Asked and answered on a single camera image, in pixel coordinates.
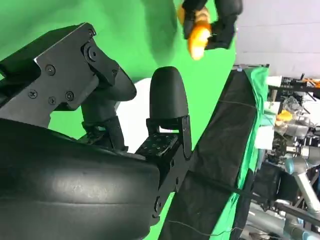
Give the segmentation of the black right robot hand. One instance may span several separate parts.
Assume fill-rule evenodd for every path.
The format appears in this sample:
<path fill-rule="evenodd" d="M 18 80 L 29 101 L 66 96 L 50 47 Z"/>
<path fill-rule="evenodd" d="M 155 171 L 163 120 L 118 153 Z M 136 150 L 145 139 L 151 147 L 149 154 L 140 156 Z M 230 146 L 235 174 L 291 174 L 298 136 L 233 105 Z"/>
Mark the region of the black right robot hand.
<path fill-rule="evenodd" d="M 179 71 L 150 82 L 148 137 L 129 153 L 115 104 L 135 85 L 87 23 L 51 30 L 3 59 L 0 237 L 141 240 L 191 164 Z"/>

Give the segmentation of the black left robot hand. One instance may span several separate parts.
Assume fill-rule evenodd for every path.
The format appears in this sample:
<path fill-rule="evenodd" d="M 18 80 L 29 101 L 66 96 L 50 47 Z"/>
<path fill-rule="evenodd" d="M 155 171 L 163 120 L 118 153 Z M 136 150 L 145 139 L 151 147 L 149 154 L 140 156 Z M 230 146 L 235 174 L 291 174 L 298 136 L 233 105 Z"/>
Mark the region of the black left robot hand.
<path fill-rule="evenodd" d="M 206 3 L 206 0 L 184 0 L 177 11 L 188 47 L 229 49 L 236 33 L 235 23 L 243 11 L 243 2 L 216 0 L 216 21 L 211 21 Z"/>

